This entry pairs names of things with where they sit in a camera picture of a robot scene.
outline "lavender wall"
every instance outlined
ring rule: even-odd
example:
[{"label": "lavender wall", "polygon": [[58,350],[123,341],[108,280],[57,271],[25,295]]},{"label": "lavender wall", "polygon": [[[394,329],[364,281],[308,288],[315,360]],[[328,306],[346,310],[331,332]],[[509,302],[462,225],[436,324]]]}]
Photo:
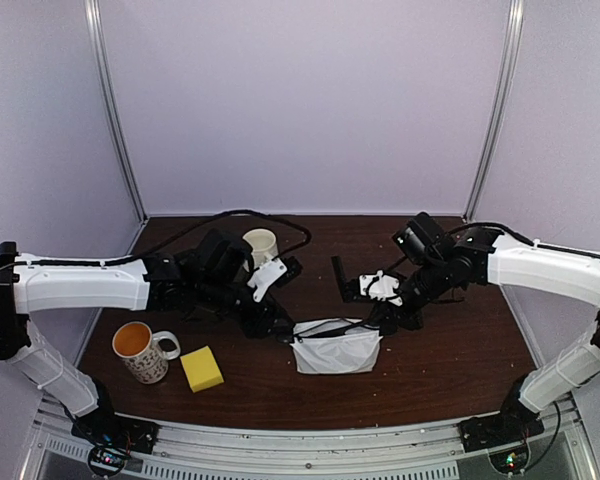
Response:
[{"label": "lavender wall", "polygon": [[458,214],[509,2],[103,0],[151,214]]},{"label": "lavender wall", "polygon": [[[600,249],[600,1],[529,1],[513,88],[477,219]],[[510,289],[549,359],[595,316],[575,301]],[[576,395],[600,464],[600,378]]]},{"label": "lavender wall", "polygon": [[[0,1],[0,242],[54,256],[124,253],[137,228],[113,154],[82,2]],[[90,311],[34,320],[75,359]],[[39,395],[0,364],[0,479]]]}]

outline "dark brown tabletop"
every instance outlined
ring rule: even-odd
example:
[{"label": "dark brown tabletop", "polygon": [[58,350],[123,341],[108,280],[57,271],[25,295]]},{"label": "dark brown tabletop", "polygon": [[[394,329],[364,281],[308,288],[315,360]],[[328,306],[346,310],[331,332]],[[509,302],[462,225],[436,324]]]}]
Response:
[{"label": "dark brown tabletop", "polygon": [[[311,245],[295,252],[304,271],[276,299],[296,321],[363,318],[368,304],[342,303],[330,257],[340,255],[349,277],[374,273],[401,255],[391,236],[406,217],[289,217],[313,232]],[[175,233],[193,218],[154,218],[136,251]],[[457,218],[439,218],[444,228]],[[213,226],[243,234],[265,227],[280,250],[301,239],[284,226],[253,218],[230,218]],[[167,248],[195,247],[202,228]],[[403,273],[413,267],[404,264]],[[273,338],[246,339],[229,320],[181,321],[182,314],[105,310],[81,361],[102,380],[119,412],[202,425],[262,429],[335,429],[405,425],[497,410],[511,383],[534,368],[507,304],[495,286],[472,286],[462,303],[424,309],[424,329],[400,330],[381,342],[373,372],[309,376],[296,372],[292,350]],[[141,320],[154,332],[176,334],[183,353],[208,345],[225,383],[192,393],[179,361],[170,362],[156,385],[138,383],[111,349],[115,331]]]}]

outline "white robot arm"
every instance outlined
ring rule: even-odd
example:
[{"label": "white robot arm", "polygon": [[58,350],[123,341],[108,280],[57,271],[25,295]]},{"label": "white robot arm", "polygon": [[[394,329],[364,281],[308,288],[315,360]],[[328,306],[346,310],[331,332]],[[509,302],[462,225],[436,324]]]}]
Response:
[{"label": "white robot arm", "polygon": [[[293,257],[276,258],[247,280],[235,281],[250,258],[246,242],[217,230],[211,230],[196,249],[176,255],[109,260],[37,257],[20,254],[15,243],[5,242],[0,245],[0,360],[57,398],[78,433],[93,443],[113,442],[126,448],[128,436],[155,438],[155,424],[129,424],[115,415],[104,385],[64,359],[29,314],[57,308],[184,313],[201,308],[234,317],[249,338],[273,334],[286,341],[292,338],[294,323],[266,292],[275,282],[296,276],[301,267]],[[149,451],[148,443],[142,440],[132,449]]]},{"label": "white robot arm", "polygon": [[397,326],[422,328],[421,309],[445,292],[471,283],[516,285],[575,298],[599,310],[571,346],[515,382],[500,414],[460,424],[467,451],[512,440],[565,393],[600,373],[600,252],[531,241],[504,225],[468,224],[444,232],[426,213],[393,240],[420,268],[409,277],[391,268],[346,282],[338,258],[334,269],[345,301],[376,302],[369,322],[390,334]]},{"label": "white robot arm", "polygon": [[[577,251],[535,241],[525,245],[508,234],[493,243],[488,281],[517,285],[582,300],[600,310],[600,252]],[[572,345],[530,373],[519,401],[539,413],[565,393],[600,373],[600,347],[593,343],[593,323]]]}]

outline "white bag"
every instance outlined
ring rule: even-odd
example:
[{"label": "white bag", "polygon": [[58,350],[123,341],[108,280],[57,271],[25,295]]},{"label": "white bag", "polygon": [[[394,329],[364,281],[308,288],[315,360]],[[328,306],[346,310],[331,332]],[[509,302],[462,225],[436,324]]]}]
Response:
[{"label": "white bag", "polygon": [[[298,323],[293,333],[300,337],[358,323],[360,320],[327,319]],[[380,351],[378,330],[353,327],[333,338],[297,338],[291,344],[298,372],[339,374],[370,372]]]}]

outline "mug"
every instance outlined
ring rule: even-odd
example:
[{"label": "mug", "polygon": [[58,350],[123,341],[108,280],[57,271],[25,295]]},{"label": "mug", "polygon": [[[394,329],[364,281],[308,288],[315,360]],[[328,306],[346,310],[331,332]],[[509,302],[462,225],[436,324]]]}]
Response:
[{"label": "mug", "polygon": [[246,241],[251,248],[251,256],[253,257],[253,267],[258,268],[263,263],[278,256],[278,244],[276,236],[271,230],[266,228],[256,228],[249,230],[243,235],[243,240]]},{"label": "mug", "polygon": [[[161,340],[171,340],[175,350],[162,350]],[[113,336],[112,346],[136,380],[147,385],[162,380],[169,369],[168,360],[180,356],[180,343],[173,333],[151,333],[149,326],[142,322],[120,327]]]}]

